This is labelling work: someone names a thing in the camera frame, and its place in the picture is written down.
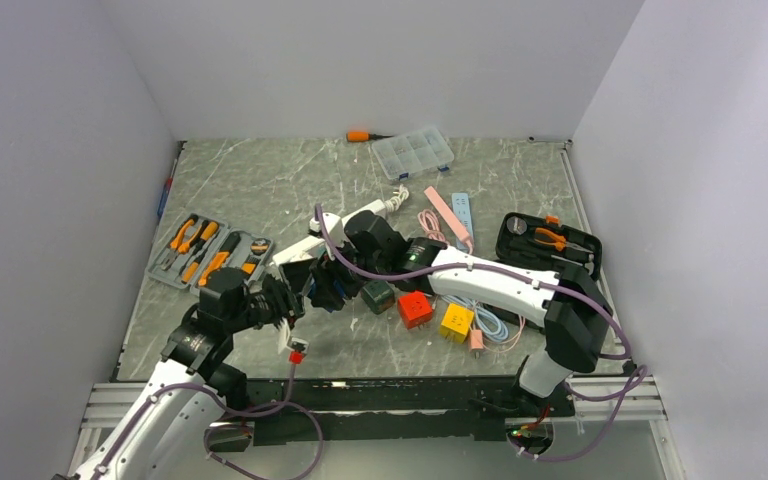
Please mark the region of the green cube socket adapter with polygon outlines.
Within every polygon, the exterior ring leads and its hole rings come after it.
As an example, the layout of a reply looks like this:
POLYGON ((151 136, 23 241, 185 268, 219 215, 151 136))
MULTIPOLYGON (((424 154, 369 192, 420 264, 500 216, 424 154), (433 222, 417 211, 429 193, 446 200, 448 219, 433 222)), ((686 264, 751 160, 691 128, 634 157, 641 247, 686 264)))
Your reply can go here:
POLYGON ((385 312, 396 303, 392 287, 380 280, 366 283, 360 290, 360 296, 370 311, 376 315, 385 312))

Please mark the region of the red cube socket adapter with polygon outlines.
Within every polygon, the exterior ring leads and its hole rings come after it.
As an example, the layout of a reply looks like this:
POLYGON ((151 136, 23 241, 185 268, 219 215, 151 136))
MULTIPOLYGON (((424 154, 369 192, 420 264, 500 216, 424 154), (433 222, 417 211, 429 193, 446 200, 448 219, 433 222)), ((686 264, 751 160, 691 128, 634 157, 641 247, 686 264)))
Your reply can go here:
POLYGON ((434 314, 428 296, 420 291, 406 293, 396 302, 399 317, 407 330, 421 327, 428 323, 434 314))

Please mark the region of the pink power strip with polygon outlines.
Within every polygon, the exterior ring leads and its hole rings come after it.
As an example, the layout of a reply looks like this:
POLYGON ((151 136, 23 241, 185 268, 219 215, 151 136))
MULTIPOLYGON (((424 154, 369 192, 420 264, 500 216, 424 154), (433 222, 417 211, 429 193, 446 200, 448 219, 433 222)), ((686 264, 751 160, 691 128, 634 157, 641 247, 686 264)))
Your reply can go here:
POLYGON ((424 194, 433 206, 438 217, 449 227, 456 239, 458 236, 466 234, 463 226, 453 213, 452 205, 449 205, 434 187, 427 187, 424 190, 424 194))

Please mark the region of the light blue power strip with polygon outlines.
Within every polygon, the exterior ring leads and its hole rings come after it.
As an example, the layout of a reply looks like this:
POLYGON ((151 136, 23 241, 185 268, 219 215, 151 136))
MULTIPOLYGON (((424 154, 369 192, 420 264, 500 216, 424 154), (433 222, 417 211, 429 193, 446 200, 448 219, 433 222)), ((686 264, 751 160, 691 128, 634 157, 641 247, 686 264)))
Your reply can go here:
POLYGON ((456 192, 451 195, 451 200, 453 213, 466 232, 465 235, 458 236, 457 248, 472 254, 474 251, 474 235, 469 196, 465 192, 456 192))

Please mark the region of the yellow cube socket adapter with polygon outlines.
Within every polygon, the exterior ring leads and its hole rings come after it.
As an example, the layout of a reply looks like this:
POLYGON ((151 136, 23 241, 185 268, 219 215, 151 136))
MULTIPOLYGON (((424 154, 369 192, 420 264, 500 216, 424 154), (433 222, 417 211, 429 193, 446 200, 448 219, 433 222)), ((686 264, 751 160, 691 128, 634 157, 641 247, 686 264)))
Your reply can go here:
POLYGON ((444 339, 462 344, 469 335, 474 316, 471 309, 450 303, 443 314, 438 332, 444 339))

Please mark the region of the pink cube socket adapter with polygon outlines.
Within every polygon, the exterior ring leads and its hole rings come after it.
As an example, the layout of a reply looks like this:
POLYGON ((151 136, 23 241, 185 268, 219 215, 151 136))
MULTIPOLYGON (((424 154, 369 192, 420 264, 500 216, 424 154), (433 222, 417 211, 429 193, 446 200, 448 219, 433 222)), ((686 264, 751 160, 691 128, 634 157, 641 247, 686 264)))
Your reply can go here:
POLYGON ((485 350, 484 334, 480 329, 471 329, 468 336, 469 351, 478 359, 485 350))

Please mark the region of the blue cube socket adapter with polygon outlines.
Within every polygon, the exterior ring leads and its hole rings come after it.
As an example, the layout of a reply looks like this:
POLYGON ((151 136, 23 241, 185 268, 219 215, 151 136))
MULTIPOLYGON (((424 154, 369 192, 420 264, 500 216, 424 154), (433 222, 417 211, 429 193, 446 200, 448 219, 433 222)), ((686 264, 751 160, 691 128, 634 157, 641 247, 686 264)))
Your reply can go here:
POLYGON ((347 290, 345 289, 343 283, 339 278, 334 278, 331 281, 331 287, 334 292, 334 296, 338 298, 340 301, 345 302, 347 299, 350 298, 350 296, 347 293, 347 290))

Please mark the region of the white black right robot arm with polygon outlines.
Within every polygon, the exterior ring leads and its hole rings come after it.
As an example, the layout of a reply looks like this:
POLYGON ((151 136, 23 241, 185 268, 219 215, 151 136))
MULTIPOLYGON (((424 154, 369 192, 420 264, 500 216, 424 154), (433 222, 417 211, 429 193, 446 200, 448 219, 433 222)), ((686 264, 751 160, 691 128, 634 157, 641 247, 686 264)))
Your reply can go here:
POLYGON ((521 316, 544 330, 541 351, 520 364, 511 401, 534 415, 574 373, 591 373, 616 327, 613 311, 587 271, 528 270, 478 258, 440 241, 406 239, 381 216, 361 211, 348 222, 315 208, 311 225, 325 243, 314 272, 316 293, 343 298, 349 281, 380 280, 407 293, 458 296, 521 316))

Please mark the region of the clear plastic organizer box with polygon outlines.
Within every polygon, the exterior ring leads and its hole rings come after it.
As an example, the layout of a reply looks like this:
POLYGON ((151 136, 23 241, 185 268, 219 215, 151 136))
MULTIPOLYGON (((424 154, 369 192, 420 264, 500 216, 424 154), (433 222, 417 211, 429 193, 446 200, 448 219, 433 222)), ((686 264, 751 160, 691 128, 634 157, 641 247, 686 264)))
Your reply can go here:
POLYGON ((406 180, 429 170, 447 171, 455 158, 435 126, 374 141, 371 150, 390 181, 406 180))

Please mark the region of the grey plastic tool tray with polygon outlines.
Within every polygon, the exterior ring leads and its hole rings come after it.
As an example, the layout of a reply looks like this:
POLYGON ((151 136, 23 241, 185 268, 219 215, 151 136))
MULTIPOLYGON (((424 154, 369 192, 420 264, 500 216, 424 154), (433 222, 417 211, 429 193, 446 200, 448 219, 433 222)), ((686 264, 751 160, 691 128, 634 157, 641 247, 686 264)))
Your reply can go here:
POLYGON ((154 258, 146 268, 146 274, 149 278, 171 286, 175 289, 188 290, 191 293, 196 294, 198 290, 202 288, 199 287, 197 283, 203 270, 213 255, 217 252, 228 234, 233 231, 238 231, 241 234, 241 240, 234 252, 230 255, 227 262, 221 268, 231 267, 242 271, 244 281, 247 284, 259 279, 262 276, 262 274, 265 272, 266 264, 270 259, 274 249, 274 242, 272 239, 233 227, 225 221, 212 218, 210 216, 201 215, 195 212, 190 213, 189 216, 186 217, 179 226, 174 228, 172 233, 164 239, 164 242, 160 247, 160 251, 155 254, 154 258), (167 271, 163 271, 160 268, 160 265, 167 254, 167 246, 169 245, 170 241, 177 233, 179 227, 184 223, 185 220, 188 219, 191 214, 197 214, 199 216, 201 228, 207 220, 214 220, 219 223, 219 229, 216 235, 206 246, 205 256, 200 263, 200 266, 198 267, 195 275, 192 277, 189 283, 183 284, 179 280, 180 271, 182 266, 187 262, 190 251, 180 256, 167 271))

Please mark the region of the orange black screwdriver in tray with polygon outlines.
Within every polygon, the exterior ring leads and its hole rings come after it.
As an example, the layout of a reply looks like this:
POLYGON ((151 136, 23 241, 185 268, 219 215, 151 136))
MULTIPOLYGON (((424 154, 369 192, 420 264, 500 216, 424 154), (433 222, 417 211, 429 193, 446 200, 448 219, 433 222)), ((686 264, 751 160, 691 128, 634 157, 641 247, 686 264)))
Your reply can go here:
POLYGON ((206 246, 216 235, 218 229, 219 223, 214 220, 207 220, 203 224, 194 245, 190 249, 188 260, 181 268, 179 280, 183 284, 189 283, 195 275, 205 256, 206 246))

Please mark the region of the orange black pliers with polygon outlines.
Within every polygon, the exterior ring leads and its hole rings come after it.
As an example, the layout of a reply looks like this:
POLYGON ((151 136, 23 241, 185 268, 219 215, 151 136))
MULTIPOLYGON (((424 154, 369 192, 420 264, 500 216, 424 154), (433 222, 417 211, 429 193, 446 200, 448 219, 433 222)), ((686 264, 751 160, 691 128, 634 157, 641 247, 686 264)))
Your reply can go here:
POLYGON ((167 254, 160 268, 167 271, 182 255, 188 253, 196 239, 201 235, 201 224, 197 214, 191 214, 179 227, 177 233, 167 246, 167 254))

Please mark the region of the blue red pen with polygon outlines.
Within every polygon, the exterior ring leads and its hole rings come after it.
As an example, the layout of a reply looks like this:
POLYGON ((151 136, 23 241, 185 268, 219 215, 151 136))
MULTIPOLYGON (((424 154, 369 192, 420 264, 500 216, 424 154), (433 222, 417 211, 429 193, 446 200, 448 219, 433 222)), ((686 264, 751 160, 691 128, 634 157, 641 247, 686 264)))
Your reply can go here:
POLYGON ((156 209, 156 216, 157 216, 158 219, 162 218, 164 210, 166 208, 166 204, 168 202, 168 197, 169 197, 169 194, 170 194, 170 191, 171 191, 171 187, 172 187, 172 184, 173 184, 173 181, 174 181, 174 176, 175 176, 175 171, 176 171, 176 168, 177 168, 177 163, 178 163, 177 159, 175 159, 172 162, 172 164, 170 166, 170 169, 169 169, 169 172, 168 172, 168 174, 166 176, 166 179, 164 180, 164 183, 163 183, 163 186, 162 186, 162 189, 161 189, 161 193, 160 193, 160 197, 159 197, 159 200, 158 200, 158 204, 157 204, 157 209, 156 209))

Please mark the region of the black tool case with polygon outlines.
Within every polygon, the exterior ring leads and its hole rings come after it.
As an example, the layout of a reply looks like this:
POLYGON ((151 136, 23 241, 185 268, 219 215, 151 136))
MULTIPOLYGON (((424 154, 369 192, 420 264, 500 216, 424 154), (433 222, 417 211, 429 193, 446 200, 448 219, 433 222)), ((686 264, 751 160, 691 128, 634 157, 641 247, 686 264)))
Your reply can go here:
POLYGON ((502 220, 495 252, 498 259, 508 265, 560 271, 570 264, 583 267, 594 281, 601 278, 601 240, 552 215, 508 213, 502 220))

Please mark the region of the black aluminium base frame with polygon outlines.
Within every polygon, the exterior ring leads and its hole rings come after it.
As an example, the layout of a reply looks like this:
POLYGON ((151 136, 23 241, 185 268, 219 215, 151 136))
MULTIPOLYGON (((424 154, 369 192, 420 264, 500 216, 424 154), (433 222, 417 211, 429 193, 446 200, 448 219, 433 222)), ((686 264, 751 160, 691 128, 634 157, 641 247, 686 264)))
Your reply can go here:
POLYGON ((295 382, 290 398, 315 413, 329 440, 470 436, 503 438, 505 426, 544 422, 661 421, 666 412, 653 380, 624 400, 609 399, 621 376, 571 380, 573 390, 549 399, 517 401, 507 376, 308 379, 295 382))

